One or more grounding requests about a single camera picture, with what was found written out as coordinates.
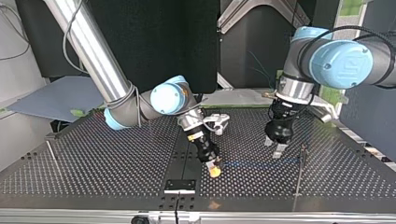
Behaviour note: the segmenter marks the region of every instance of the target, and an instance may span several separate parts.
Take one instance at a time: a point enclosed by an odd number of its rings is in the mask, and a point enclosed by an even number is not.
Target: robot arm
[[[122,73],[111,49],[83,0],[45,0],[69,41],[103,95],[106,123],[121,130],[162,115],[177,115],[178,124],[198,148],[198,158],[212,177],[220,174],[219,148],[210,140],[206,122],[215,122],[213,132],[222,134],[229,117],[205,118],[183,76],[173,77],[152,91],[138,93]]]
[[[274,158],[279,158],[290,143],[295,118],[307,106],[314,105],[316,98],[311,91],[315,85],[339,90],[360,84],[396,86],[395,62],[389,46],[382,40],[332,40],[332,34],[328,34],[310,43],[325,32],[326,29],[300,27],[291,40],[276,87],[277,99],[270,107],[273,117],[265,127],[266,145],[278,143]]]

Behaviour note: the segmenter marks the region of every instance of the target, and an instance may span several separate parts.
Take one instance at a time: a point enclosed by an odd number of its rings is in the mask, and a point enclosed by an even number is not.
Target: table surface
[[[281,159],[264,145],[265,108],[229,114],[219,145],[224,167],[210,178],[174,117],[112,131],[102,113],[81,119],[0,173],[0,208],[216,212],[395,213],[396,173],[347,135],[305,113]],[[300,148],[308,147],[296,195]],[[194,180],[194,194],[163,192]]]

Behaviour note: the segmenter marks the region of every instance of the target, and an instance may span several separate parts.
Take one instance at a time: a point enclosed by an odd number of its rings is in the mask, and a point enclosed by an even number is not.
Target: screw
[[[326,63],[326,64],[324,65],[324,68],[325,68],[325,69],[331,69],[331,68],[332,68],[332,65],[329,64],[329,63]]]

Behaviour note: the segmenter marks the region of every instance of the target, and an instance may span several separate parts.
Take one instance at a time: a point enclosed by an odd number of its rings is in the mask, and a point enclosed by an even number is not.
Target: light blue joint cap
[[[129,127],[125,127],[121,124],[119,124],[113,116],[111,116],[110,110],[108,108],[105,109],[105,119],[108,127],[110,127],[113,130],[122,130],[122,129],[127,129]]]
[[[177,84],[177,83],[180,83],[180,82],[187,83],[186,78],[184,78],[183,76],[171,77],[168,80],[166,80],[164,83]]]
[[[372,69],[371,51],[351,40],[335,40],[321,46],[309,62],[310,75],[316,82],[340,90],[361,84]]]
[[[183,89],[174,83],[186,82],[183,76],[173,77],[152,90],[150,101],[154,109],[165,115],[178,112],[186,102]]]
[[[318,27],[302,26],[296,30],[291,42],[293,42],[294,40],[298,40],[298,39],[315,38],[318,35],[325,33],[326,31],[329,31],[329,30],[323,29],[323,28],[318,28]],[[322,38],[330,40],[330,39],[332,39],[332,34],[325,35]]]

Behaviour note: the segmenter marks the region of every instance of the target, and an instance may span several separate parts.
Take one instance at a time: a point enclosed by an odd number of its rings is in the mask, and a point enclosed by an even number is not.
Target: mounting hole
[[[149,218],[137,216],[132,218],[131,224],[149,224]]]
[[[324,67],[324,69],[331,69],[332,65],[329,63],[325,63],[323,67]]]

